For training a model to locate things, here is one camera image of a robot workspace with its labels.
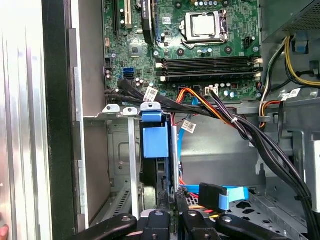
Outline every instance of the black handle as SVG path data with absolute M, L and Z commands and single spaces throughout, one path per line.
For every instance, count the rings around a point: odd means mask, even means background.
M 289 240 L 289 238 L 231 214 L 220 216 L 216 220 L 215 229 L 218 233 L 241 240 Z
M 113 240 L 137 229 L 137 219 L 131 214 L 119 214 L 84 230 L 69 240 Z

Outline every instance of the finger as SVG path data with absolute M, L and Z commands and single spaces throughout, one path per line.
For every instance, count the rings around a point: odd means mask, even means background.
M 8 226 L 3 226 L 0 228 L 0 240 L 7 240 L 9 234 Z

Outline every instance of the silver metal frame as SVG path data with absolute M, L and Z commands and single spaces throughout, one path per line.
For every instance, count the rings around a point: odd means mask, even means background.
M 41 0 L 1 1 L 0 212 L 10 239 L 53 238 L 44 72 Z
M 135 133 L 135 117 L 138 115 L 138 110 L 135 107 L 126 107 L 123 110 L 123 115 L 128 117 L 132 215 L 135 216 L 137 219 L 139 219 L 140 210 L 139 210 L 136 133 Z
M 79 123 L 79 147 L 80 154 L 78 161 L 78 184 L 80 198 L 80 214 L 84 216 L 84 224 L 78 224 L 78 227 L 85 226 L 89 228 L 89 210 L 88 210 L 88 191 L 87 191 L 87 170 L 86 170 L 86 151 L 85 151 L 85 124 L 83 109 L 83 83 L 82 83 L 82 65 L 81 65 L 81 43 L 80 43 L 80 19 L 79 19 L 79 0 L 71 0 L 71 26 L 75 29 L 76 59 L 73 67 L 74 96 L 75 96 L 75 119 Z

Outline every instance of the green circuit board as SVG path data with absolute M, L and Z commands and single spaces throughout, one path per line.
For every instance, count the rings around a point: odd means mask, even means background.
M 163 96 L 176 99 L 179 89 L 182 87 L 215 85 L 216 82 L 204 81 L 196 84 L 188 82 L 163 83 L 156 74 L 156 57 L 170 60 L 198 59 L 212 57 L 243 57 L 260 55 L 260 39 L 258 27 L 258 0 L 229 0 L 227 7 L 221 1 L 194 1 L 194 0 L 154 0 L 155 13 L 155 37 L 154 44 L 146 44 L 142 33 L 142 14 L 136 6 L 137 1 L 129 1 L 131 4 L 132 28 L 120 26 L 114 33 L 114 1 L 105 0 L 104 22 L 104 55 L 111 59 L 112 77 L 106 79 L 105 85 L 109 89 L 116 89 L 118 81 L 122 77 L 123 68 L 135 68 L 135 78 L 141 83 L 132 81 L 133 85 L 144 92 L 149 85 L 156 88 Z M 125 8 L 125 0 L 118 1 L 117 9 Z M 208 44 L 195 46 L 193 49 L 181 44 L 181 31 L 179 29 L 186 13 L 202 13 L 225 9 L 227 13 L 228 41 L 224 44 Z M 120 13 L 116 16 L 119 22 L 125 17 Z M 253 39 L 249 48 L 245 49 L 244 39 Z M 184 55 L 178 55 L 178 50 L 183 49 Z M 257 79 L 242 79 L 237 81 L 219 81 L 224 84 L 218 88 L 219 97 L 224 101 L 253 101 L 259 97 Z

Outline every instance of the motherboard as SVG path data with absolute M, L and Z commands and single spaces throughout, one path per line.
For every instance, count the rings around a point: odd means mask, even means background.
M 184 87 L 224 101 L 260 98 L 258 0 L 104 1 L 107 89 L 127 79 L 174 100 Z

